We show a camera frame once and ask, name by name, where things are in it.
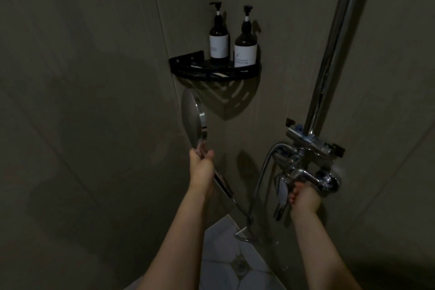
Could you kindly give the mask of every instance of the hand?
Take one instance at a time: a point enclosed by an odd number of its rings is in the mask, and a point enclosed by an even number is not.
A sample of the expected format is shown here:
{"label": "hand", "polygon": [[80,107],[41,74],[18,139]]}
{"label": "hand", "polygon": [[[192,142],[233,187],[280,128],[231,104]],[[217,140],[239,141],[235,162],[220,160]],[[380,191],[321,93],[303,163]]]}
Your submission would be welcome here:
{"label": "hand", "polygon": [[320,206],[320,196],[316,190],[311,186],[311,183],[296,182],[293,192],[288,195],[288,201],[291,204],[291,217],[294,218],[296,214],[306,211],[316,213]]}
{"label": "hand", "polygon": [[194,149],[190,150],[189,155],[191,160],[189,189],[197,190],[210,197],[213,190],[213,178],[215,177],[215,166],[213,164],[215,152],[209,150],[203,160],[196,154]]}

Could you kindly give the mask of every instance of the corner shelf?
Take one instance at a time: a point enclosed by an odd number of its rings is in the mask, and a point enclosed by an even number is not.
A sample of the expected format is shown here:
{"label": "corner shelf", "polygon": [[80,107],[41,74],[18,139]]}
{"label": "corner shelf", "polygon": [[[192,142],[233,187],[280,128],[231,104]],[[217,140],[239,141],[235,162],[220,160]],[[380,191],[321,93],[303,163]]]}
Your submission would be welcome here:
{"label": "corner shelf", "polygon": [[257,77],[260,65],[234,67],[234,62],[214,65],[204,60],[204,51],[197,51],[169,59],[171,73],[177,77],[203,82],[230,82]]}

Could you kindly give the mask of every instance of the bottle label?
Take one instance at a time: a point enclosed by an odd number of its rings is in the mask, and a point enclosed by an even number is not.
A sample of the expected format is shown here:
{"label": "bottle label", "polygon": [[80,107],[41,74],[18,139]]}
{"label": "bottle label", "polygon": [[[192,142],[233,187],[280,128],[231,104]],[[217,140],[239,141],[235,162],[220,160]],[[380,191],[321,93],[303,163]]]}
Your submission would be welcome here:
{"label": "bottle label", "polygon": [[228,56],[228,35],[210,36],[210,56],[212,58],[226,58]]}
{"label": "bottle label", "polygon": [[246,67],[255,64],[257,57],[257,45],[234,46],[234,67]]}

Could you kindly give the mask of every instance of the pump dispenser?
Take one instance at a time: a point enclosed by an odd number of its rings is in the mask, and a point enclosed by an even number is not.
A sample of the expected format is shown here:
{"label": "pump dispenser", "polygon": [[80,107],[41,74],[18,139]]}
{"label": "pump dispenser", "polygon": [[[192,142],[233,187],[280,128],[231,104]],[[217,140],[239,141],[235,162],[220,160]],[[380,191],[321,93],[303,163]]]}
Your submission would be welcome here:
{"label": "pump dispenser", "polygon": [[213,63],[227,63],[230,58],[228,56],[228,30],[224,25],[224,19],[220,15],[220,1],[210,2],[210,5],[215,5],[216,16],[215,25],[210,30],[210,56]]}
{"label": "pump dispenser", "polygon": [[257,37],[252,33],[252,24],[249,21],[249,13],[252,6],[243,6],[245,20],[242,23],[242,33],[234,42],[234,67],[246,67],[255,64],[257,57]]}

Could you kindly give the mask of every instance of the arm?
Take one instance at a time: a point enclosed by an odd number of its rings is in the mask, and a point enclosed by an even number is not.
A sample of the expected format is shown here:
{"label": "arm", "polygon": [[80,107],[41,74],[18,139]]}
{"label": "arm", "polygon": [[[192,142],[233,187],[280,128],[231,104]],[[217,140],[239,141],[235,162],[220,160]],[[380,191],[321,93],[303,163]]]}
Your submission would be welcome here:
{"label": "arm", "polygon": [[168,233],[138,290],[198,289],[204,212],[212,190],[213,150],[201,160],[190,151],[191,180]]}
{"label": "arm", "polygon": [[361,290],[316,214],[317,192],[309,183],[295,183],[289,200],[310,290]]}

